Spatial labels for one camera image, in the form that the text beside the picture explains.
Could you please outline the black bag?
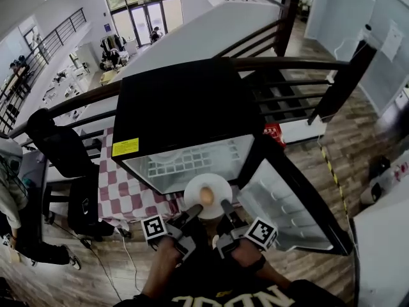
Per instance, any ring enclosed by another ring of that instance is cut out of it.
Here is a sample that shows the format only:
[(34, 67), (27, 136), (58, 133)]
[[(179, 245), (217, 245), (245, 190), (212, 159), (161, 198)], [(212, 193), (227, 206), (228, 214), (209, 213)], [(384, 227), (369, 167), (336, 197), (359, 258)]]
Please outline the black bag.
[(379, 177), (390, 168), (390, 160), (384, 155), (373, 157), (369, 161), (369, 180)]

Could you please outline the white paper sheet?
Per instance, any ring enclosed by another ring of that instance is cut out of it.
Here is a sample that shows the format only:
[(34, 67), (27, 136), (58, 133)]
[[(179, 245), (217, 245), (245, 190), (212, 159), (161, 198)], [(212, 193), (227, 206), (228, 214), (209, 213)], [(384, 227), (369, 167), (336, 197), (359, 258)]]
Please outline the white paper sheet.
[(393, 61), (404, 38), (403, 32), (395, 23), (392, 23), (387, 33), (387, 37), (382, 45), (381, 52), (390, 60)]

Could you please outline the person's left forearm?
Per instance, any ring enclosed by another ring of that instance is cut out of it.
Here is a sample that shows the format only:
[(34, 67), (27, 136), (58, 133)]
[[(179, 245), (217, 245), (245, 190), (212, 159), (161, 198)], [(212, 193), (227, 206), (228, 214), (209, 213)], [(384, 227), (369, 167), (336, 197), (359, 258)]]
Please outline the person's left forearm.
[(180, 260), (181, 253), (175, 248), (174, 240), (168, 236), (161, 239), (142, 294), (151, 299), (158, 299)]

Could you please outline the yellow black floor tape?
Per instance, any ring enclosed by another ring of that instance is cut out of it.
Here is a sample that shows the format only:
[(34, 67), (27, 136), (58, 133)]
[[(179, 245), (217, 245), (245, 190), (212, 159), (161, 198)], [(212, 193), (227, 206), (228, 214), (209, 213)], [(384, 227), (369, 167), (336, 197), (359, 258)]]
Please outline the yellow black floor tape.
[(333, 180), (334, 180), (334, 183), (335, 183), (335, 185), (336, 185), (337, 188), (338, 188), (339, 195), (340, 195), (340, 197), (341, 197), (341, 201), (342, 201), (342, 204), (343, 204), (343, 209), (344, 209), (344, 213), (345, 213), (345, 215), (346, 215), (346, 218), (349, 219), (348, 206), (347, 206), (347, 204), (346, 204), (346, 200), (345, 200), (345, 197), (344, 197), (343, 188), (341, 187), (341, 185), (340, 185), (340, 183), (339, 183), (339, 180), (338, 180), (338, 178), (337, 178), (337, 175), (335, 174), (335, 171), (334, 171), (334, 169), (333, 169), (333, 167), (332, 167), (332, 164), (331, 164), (329, 158), (327, 157), (327, 154), (326, 154), (326, 152), (325, 152), (324, 147), (321, 146), (321, 145), (320, 145), (320, 152), (321, 152), (322, 157), (324, 158), (324, 160), (325, 160), (325, 162), (326, 162), (326, 164), (327, 164), (327, 168), (328, 168), (330, 174), (332, 175), (332, 178), (333, 178)]

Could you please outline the white table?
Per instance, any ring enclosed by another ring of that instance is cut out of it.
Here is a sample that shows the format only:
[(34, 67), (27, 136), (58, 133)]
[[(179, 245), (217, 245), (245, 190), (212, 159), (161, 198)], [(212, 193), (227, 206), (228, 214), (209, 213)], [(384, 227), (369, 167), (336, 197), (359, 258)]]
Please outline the white table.
[(358, 307), (398, 307), (409, 294), (409, 176), (353, 220)]

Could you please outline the person's right forearm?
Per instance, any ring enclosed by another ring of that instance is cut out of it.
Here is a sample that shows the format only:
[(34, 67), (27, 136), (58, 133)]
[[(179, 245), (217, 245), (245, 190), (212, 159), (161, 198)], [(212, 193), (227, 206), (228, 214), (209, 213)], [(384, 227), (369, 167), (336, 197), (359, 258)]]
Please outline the person's right forearm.
[(262, 280), (274, 282), (283, 289), (287, 289), (291, 285), (291, 281), (278, 273), (268, 262), (265, 262), (255, 275)]

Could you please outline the brown egg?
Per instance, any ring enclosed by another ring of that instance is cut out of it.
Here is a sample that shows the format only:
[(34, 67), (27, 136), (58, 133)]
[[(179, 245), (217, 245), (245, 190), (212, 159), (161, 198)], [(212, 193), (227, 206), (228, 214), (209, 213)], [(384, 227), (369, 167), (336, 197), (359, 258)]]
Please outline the brown egg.
[(214, 203), (214, 193), (209, 187), (202, 187), (199, 192), (199, 198), (204, 206), (210, 206)]

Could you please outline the dark wooden stair railing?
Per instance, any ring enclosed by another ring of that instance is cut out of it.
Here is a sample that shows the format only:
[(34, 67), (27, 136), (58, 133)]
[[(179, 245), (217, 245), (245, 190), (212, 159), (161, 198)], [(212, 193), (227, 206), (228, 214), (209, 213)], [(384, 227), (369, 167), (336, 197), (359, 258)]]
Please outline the dark wooden stair railing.
[(299, 0), (285, 0), (278, 19), (219, 52), (215, 58), (255, 58), (285, 56), (295, 23)]

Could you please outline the black backpack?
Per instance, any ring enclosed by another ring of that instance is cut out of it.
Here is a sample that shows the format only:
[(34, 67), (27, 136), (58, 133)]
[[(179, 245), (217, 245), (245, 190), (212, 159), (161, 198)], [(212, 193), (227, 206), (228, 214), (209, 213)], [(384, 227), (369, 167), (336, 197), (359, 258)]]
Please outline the black backpack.
[(111, 236), (114, 227), (98, 217), (98, 176), (93, 171), (72, 181), (68, 200), (68, 225), (77, 235), (96, 237)]

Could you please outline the red white checkered tablecloth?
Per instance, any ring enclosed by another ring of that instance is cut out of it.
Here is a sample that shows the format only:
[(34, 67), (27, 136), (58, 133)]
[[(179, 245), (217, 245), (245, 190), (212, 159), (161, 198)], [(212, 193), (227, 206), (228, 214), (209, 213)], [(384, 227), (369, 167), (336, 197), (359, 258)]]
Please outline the red white checkered tablecloth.
[(104, 130), (98, 174), (98, 220), (118, 228), (157, 214), (167, 219), (186, 210), (182, 193), (162, 196), (111, 159), (113, 128)]

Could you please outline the person's right hand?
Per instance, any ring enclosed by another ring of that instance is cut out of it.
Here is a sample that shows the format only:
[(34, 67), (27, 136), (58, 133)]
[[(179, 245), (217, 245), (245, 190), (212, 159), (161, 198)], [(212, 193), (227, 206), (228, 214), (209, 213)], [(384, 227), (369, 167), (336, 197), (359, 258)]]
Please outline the person's right hand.
[(260, 250), (248, 239), (240, 239), (231, 256), (242, 267), (250, 267), (263, 257)]

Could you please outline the clothes rack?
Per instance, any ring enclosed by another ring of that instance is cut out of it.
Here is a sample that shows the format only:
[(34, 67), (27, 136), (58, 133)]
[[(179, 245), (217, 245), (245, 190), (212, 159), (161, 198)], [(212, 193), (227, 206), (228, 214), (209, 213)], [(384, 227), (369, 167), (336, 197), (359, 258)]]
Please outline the clothes rack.
[(125, 51), (125, 45), (127, 41), (117, 34), (105, 36), (100, 40), (100, 47), (104, 52), (108, 52), (112, 49), (117, 49), (120, 52)]

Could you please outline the yellow table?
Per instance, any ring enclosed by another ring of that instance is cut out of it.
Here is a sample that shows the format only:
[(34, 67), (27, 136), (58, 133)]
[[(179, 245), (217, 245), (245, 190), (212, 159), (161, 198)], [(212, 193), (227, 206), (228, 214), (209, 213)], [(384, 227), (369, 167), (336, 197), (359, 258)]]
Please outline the yellow table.
[(119, 72), (117, 70), (110, 70), (104, 72), (101, 77), (100, 77), (100, 85), (105, 86), (106, 84), (109, 84), (111, 80), (113, 80)]

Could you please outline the white round plate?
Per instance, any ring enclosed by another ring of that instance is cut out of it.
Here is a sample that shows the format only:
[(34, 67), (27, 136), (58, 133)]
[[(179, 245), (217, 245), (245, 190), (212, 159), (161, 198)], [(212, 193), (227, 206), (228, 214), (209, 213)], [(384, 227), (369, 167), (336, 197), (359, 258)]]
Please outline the white round plate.
[[(204, 206), (199, 198), (199, 192), (202, 187), (209, 187), (214, 193), (214, 203), (210, 206)], [(223, 215), (221, 201), (227, 199), (233, 201), (233, 192), (228, 182), (219, 175), (205, 173), (194, 177), (187, 185), (184, 191), (183, 200), (187, 209), (196, 204), (203, 206), (203, 211), (198, 215), (201, 219), (215, 219)]]

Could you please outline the red box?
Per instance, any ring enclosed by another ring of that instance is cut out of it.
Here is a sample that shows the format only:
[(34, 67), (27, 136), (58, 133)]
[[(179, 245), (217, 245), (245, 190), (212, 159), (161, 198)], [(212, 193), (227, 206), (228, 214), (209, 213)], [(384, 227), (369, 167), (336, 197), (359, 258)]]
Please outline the red box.
[(267, 123), (265, 125), (263, 133), (273, 138), (282, 148), (286, 147), (282, 130), (278, 123)]

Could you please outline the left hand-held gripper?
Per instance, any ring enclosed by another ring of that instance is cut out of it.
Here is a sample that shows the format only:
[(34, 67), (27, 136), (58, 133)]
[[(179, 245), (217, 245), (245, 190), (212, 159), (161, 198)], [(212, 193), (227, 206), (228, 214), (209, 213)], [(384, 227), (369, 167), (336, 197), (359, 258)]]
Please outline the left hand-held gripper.
[(175, 243), (175, 248), (181, 253), (182, 261), (196, 250), (194, 239), (187, 234), (187, 225), (203, 211), (203, 206), (196, 204), (182, 212), (178, 217), (166, 222), (161, 215), (149, 217), (141, 221), (141, 227), (148, 245), (157, 250), (163, 237), (170, 237)]

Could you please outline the glass entrance door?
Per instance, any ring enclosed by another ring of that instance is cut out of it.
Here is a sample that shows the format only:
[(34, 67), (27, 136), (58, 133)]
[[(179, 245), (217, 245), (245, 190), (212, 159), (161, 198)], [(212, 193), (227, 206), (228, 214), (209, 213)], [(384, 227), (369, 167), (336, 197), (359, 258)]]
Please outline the glass entrance door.
[(151, 43), (158, 28), (160, 36), (183, 25), (181, 0), (106, 0), (117, 34), (138, 47)]

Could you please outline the black wristband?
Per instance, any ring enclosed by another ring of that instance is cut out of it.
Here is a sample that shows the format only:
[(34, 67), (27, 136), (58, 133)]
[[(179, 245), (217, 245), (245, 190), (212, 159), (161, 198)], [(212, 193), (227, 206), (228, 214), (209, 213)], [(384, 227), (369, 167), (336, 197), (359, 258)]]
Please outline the black wristband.
[(250, 266), (247, 266), (245, 268), (245, 271), (248, 274), (256, 274), (258, 271), (260, 271), (264, 267), (265, 263), (266, 263), (266, 258), (263, 255), (261, 255), (257, 261), (255, 261)]

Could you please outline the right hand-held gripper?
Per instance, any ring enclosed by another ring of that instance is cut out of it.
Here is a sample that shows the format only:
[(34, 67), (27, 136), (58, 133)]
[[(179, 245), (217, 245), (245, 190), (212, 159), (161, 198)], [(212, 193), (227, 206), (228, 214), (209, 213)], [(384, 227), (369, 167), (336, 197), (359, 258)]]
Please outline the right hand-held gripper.
[(278, 236), (276, 227), (260, 217), (248, 224), (242, 221), (229, 200), (224, 199), (220, 204), (224, 212), (220, 221), (223, 232), (215, 246), (222, 259), (228, 257), (242, 239), (251, 241), (260, 251), (267, 251), (273, 246)]

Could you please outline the black shirt cream lettering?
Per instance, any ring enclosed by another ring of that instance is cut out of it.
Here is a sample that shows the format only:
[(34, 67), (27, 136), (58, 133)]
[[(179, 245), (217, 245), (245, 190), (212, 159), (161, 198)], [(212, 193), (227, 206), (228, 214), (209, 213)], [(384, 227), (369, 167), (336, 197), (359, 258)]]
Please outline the black shirt cream lettering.
[(184, 262), (181, 257), (158, 299), (141, 291), (114, 307), (347, 307), (342, 299), (305, 279), (291, 281), (283, 289), (246, 273), (231, 254), (221, 259), (200, 221), (192, 225), (190, 234), (196, 250)]

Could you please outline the black mini fridge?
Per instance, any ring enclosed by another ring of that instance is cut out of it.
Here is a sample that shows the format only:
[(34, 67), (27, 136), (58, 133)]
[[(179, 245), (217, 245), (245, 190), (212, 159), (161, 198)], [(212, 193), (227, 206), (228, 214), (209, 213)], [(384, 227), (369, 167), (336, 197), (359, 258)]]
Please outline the black mini fridge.
[(205, 59), (126, 77), (118, 97), (112, 159), (165, 195), (198, 202), (226, 186), (253, 218), (277, 228), (282, 251), (349, 255), (349, 235), (288, 159), (230, 60)]

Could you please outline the black metal balcony railing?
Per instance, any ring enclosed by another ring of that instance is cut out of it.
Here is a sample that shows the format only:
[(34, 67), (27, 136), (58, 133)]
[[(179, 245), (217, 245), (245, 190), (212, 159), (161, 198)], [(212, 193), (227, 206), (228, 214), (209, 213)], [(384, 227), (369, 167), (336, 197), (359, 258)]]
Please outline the black metal balcony railing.
[(0, 131), (13, 130), (22, 105), (38, 80), (50, 64), (52, 58), (64, 47), (68, 39), (87, 23), (83, 9), (80, 8), (44, 39), (32, 44), (28, 55), (21, 55), (13, 63), (16, 69), (0, 88)]

